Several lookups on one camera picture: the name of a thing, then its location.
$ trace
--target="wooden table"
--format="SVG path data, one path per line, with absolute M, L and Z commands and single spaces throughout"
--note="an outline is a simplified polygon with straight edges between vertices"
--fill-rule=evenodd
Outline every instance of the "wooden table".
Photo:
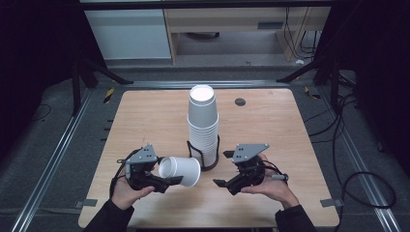
M 288 89 L 216 89 L 220 114 L 220 161 L 202 172 L 192 188 L 172 186 L 166 193 L 153 192 L 133 205 L 129 227 L 275 227 L 281 205 L 264 195 L 238 193 L 217 187 L 213 179 L 230 180 L 236 166 L 222 154 L 238 143 L 269 143 L 268 159 L 289 175 L 289 186 L 315 226 L 336 226 L 334 207 L 323 208 L 321 199 L 331 198 L 299 109 Z M 237 106 L 243 98 L 246 105 Z M 84 227 L 108 199 L 108 187 L 117 171 L 118 159 L 152 143 L 158 157 L 189 155 L 187 113 L 189 90 L 129 91 L 121 100 L 79 225 Z

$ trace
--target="silver bracket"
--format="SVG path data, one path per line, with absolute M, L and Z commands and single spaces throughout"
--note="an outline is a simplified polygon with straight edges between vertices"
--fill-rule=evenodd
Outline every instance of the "silver bracket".
M 76 201 L 74 207 L 81 210 L 83 206 L 95 207 L 97 205 L 97 199 L 84 199 L 82 201 Z
M 330 207 L 330 206 L 335 206 L 336 208 L 338 208 L 338 207 L 341 207 L 341 206 L 344 205 L 344 203 L 341 199 L 320 200 L 320 204 L 322 204 L 323 208 Z
M 269 144 L 238 144 L 232 157 L 233 163 L 248 161 L 269 148 Z
M 133 154 L 126 161 L 126 178 L 129 179 L 131 176 L 130 165 L 136 163 L 147 163 L 147 162 L 157 162 L 158 157 L 155 154 L 154 147 L 151 143 L 147 146 L 141 148 L 137 153 Z

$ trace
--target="hand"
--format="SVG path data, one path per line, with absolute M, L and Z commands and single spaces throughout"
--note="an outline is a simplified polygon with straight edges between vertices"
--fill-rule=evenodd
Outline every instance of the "hand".
M 259 154 L 262 160 L 267 161 L 265 155 Z M 277 174 L 274 170 L 265 169 L 265 177 L 262 183 L 258 186 L 244 187 L 241 189 L 242 193 L 261 193 L 268 196 L 271 199 L 279 201 L 283 208 L 286 210 L 288 208 L 299 205 L 299 200 L 295 194 L 290 190 L 289 186 L 280 180 L 274 180 L 269 176 Z
M 123 169 L 120 174 L 120 176 L 123 177 L 118 178 L 111 198 L 112 202 L 121 210 L 127 210 L 136 200 L 139 200 L 139 198 L 142 198 L 155 190 L 154 187 L 134 190 L 130 187 L 124 175 L 125 171 Z

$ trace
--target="aluminum frame rail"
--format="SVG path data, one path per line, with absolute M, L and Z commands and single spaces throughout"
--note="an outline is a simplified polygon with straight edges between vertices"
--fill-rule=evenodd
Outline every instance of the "aluminum frame rail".
M 206 84 L 213 88 L 283 88 L 290 86 L 287 83 L 279 83 L 275 80 L 210 80 L 210 81 L 135 81 L 133 84 L 122 85 L 122 88 L 136 89 L 189 89 L 195 85 Z
M 80 107 L 78 113 L 72 117 L 69 124 L 66 127 L 60 141 L 57 144 L 47 166 L 45 167 L 40 180 L 37 182 L 33 192 L 31 193 L 29 199 L 25 203 L 24 207 L 18 214 L 15 224 L 13 225 L 12 231 L 26 231 L 30 225 L 34 214 L 38 210 L 40 203 L 45 195 L 45 192 L 57 171 L 57 168 L 62 160 L 70 142 L 72 140 L 73 134 L 87 108 L 89 99 L 93 93 L 92 89 L 86 89 L 84 97 L 82 98 L 82 106 Z
M 319 87 L 318 89 L 319 89 L 321 96 L 327 97 L 327 98 L 323 98 L 325 104 L 327 104 L 328 108 L 332 108 L 331 104 L 328 101 L 329 96 L 323 91 L 321 87 Z M 336 115 L 334 111 L 331 110 L 330 112 L 332 114 L 332 117 L 335 119 Z M 346 148 L 347 155 L 350 158 L 355 170 L 357 172 L 359 171 L 368 172 L 369 171 L 368 167 L 365 164 L 364 160 L 362 159 L 362 156 L 360 155 L 358 149 L 356 148 L 356 145 L 353 142 L 353 139 L 351 138 L 347 129 L 344 129 L 341 131 L 341 138 L 342 138 L 343 145 Z M 373 205 L 387 205 L 388 204 L 383 195 L 383 192 L 377 186 L 377 183 L 375 182 L 375 179 L 372 176 L 361 175 L 359 176 L 359 180 L 371 204 Z M 401 232 L 402 231 L 395 219 L 395 216 L 393 215 L 392 210 L 375 208 L 374 211 L 377 217 L 379 218 L 380 223 L 383 226 L 383 229 L 386 232 Z

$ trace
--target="wire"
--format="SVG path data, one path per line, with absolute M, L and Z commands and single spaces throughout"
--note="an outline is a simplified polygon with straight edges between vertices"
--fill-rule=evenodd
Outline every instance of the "wire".
M 32 119 L 31 120 L 32 122 L 42 120 L 43 118 L 45 118 L 51 112 L 51 106 L 49 104 L 40 104 L 40 106 L 47 106 L 48 111 L 46 112 L 46 114 L 44 116 L 36 118 L 36 119 Z
M 268 166 L 268 165 L 265 165 L 264 164 L 264 162 L 267 162 L 267 163 L 269 163 L 269 164 L 271 164 L 270 166 Z M 277 172 L 277 174 L 278 175 L 281 175 L 281 176 L 283 176 L 283 177 L 285 177 L 282 181 L 284 181 L 286 184 L 287 184 L 287 180 L 288 180 L 288 175 L 286 174 L 286 173 L 282 173 L 281 171 L 279 171 L 279 169 L 278 169 L 278 167 L 276 166 L 276 165 L 274 165 L 272 162 L 270 162 L 270 161 L 267 161 L 267 160 L 260 160 L 259 162 L 258 162 L 258 165 L 255 165 L 255 166 L 248 166 L 248 167 L 245 167 L 245 168 L 240 168 L 239 169 L 239 171 L 241 172 L 241 173 L 243 173 L 243 172 L 248 172 L 248 174 L 247 174 L 247 176 L 252 176 L 253 175 L 253 173 L 254 173 L 254 171 L 255 170 L 257 170 L 257 169 L 263 169 L 263 170 L 265 170 L 265 169 L 270 169 L 270 170 L 273 170 L 273 171 L 275 171 L 275 172 Z
M 125 175 L 119 176 L 121 171 L 123 170 L 124 166 L 126 165 L 126 161 L 135 153 L 137 153 L 139 150 L 137 149 L 132 151 L 125 159 L 119 159 L 118 161 L 121 162 L 120 167 L 117 170 L 117 173 L 115 173 L 115 176 L 111 179 L 111 184 L 109 185 L 109 198 L 112 197 L 112 194 L 114 194 L 114 189 L 115 189 L 115 184 L 117 184 L 118 179 L 124 177 Z
M 283 27 L 283 36 L 284 36 L 284 40 L 286 41 L 287 45 L 290 47 L 290 50 L 292 51 L 293 56 L 295 56 L 298 59 L 302 59 L 302 60 L 311 58 L 310 56 L 309 57 L 301 56 L 296 51 L 297 49 L 295 47 L 295 43 L 293 42 L 293 37 L 292 37 L 292 33 L 290 32 L 288 20 L 289 20 L 289 7 L 286 7 L 285 22 L 284 22 L 284 27 Z M 289 41 L 286 38 L 286 29 L 287 29 L 287 32 L 289 33 L 291 43 L 289 43 Z
M 317 34 L 317 31 L 315 31 L 314 34 L 315 34 L 315 35 L 314 35 L 313 46 L 303 46 L 303 41 L 304 41 L 305 38 L 306 38 L 306 40 L 307 40 L 307 42 L 308 42 L 308 31 L 305 31 L 305 32 L 304 32 L 304 35 L 302 36 L 302 39 L 301 39 L 301 43 L 299 43 L 299 47 L 301 48 L 301 50 L 302 50 L 304 53 L 314 54 L 315 49 L 316 49 L 316 34 Z
M 310 118 L 307 118 L 306 120 L 304 120 L 304 123 L 306 123 L 306 122 L 308 122 L 308 121 L 310 121 L 310 120 L 312 120 L 312 119 L 314 119 L 314 118 L 317 118 L 317 117 L 319 117 L 320 115 L 322 115 L 322 114 L 324 114 L 324 113 L 326 113 L 326 112 L 329 112 L 331 109 L 329 108 L 329 109 L 326 109 L 325 111 L 323 111 L 323 112 L 321 112 L 321 113 L 318 113 L 318 114 L 316 114 L 316 115 L 314 115 L 314 116 L 311 116 Z
M 353 94 L 349 94 L 349 95 L 347 95 L 345 98 L 347 99 L 347 98 L 350 98 L 350 97 L 352 97 L 353 96 Z M 345 106 L 344 105 L 345 104 L 345 102 L 344 101 L 341 101 L 341 105 L 339 105 L 338 107 L 337 107 L 337 112 L 340 112 L 342 109 L 343 109 L 343 107 Z M 320 130 L 320 131 L 318 131 L 318 132 L 315 132 L 315 133 L 311 133 L 311 134 L 309 134 L 308 136 L 309 137 L 313 137 L 313 136 L 316 136 L 316 135 L 318 135 L 318 134 L 320 134 L 320 133 L 323 133 L 323 132 L 325 132 L 325 131 L 328 131 L 336 122 L 337 122 L 337 120 L 338 120 L 338 118 L 339 118 L 339 115 L 340 114 L 338 114 L 337 116 L 336 116 L 336 118 L 334 119 L 334 121 L 327 127 L 327 128 L 325 128 L 325 129 L 323 129 L 323 130 Z
M 339 138 L 341 136 L 341 134 L 344 131 L 344 122 L 343 122 L 343 127 L 341 128 L 339 134 L 336 136 L 336 138 Z M 328 140 L 321 140 L 321 141 L 311 141 L 310 143 L 314 144 L 314 143 L 325 143 L 325 142 L 332 142 L 334 139 L 328 139 Z
M 343 98 L 340 101 L 340 105 L 342 105 L 342 107 L 346 106 L 346 104 L 344 103 L 347 100 L 347 96 L 345 98 Z M 333 159 L 333 166 L 334 166 L 334 171 L 335 174 L 337 176 L 337 182 L 340 184 L 341 186 L 341 197 L 340 199 L 344 202 L 344 197 L 345 194 L 349 195 L 353 200 L 355 200 L 356 202 L 368 206 L 368 207 L 372 207 L 372 208 L 376 208 L 376 209 L 389 209 L 391 207 L 394 206 L 395 202 L 396 202 L 396 195 L 395 195 L 395 190 L 393 189 L 392 186 L 389 185 L 389 183 L 383 179 L 381 176 L 374 174 L 372 172 L 367 172 L 367 171 L 359 171 L 359 172 L 354 172 L 353 174 L 351 174 L 344 182 L 341 181 L 338 170 L 337 170 L 337 162 L 336 162 L 336 138 L 337 138 L 337 131 L 338 128 L 340 126 L 340 123 L 343 121 L 343 117 L 342 117 L 342 108 L 340 109 L 339 113 L 338 113 L 338 120 L 337 120 L 337 126 L 335 128 L 334 134 L 333 134 L 333 141 L 332 141 L 332 159 Z M 380 181 L 382 181 L 390 190 L 390 192 L 393 195 L 393 199 L 392 201 L 387 204 L 387 205 L 374 205 L 374 204 L 369 204 L 367 202 L 365 202 L 364 200 L 359 199 L 359 197 L 355 196 L 354 194 L 352 194 L 350 191 L 347 190 L 347 186 L 349 184 L 349 182 L 351 180 L 353 180 L 354 177 L 359 176 L 359 175 L 371 175 L 376 177 L 377 179 L 379 179 Z M 340 207 L 340 212 L 339 212 L 339 223 L 338 225 L 335 227 L 335 232 L 338 231 L 338 229 L 340 228 L 341 225 L 341 220 L 343 218 L 343 210 L 344 210 L 344 206 Z

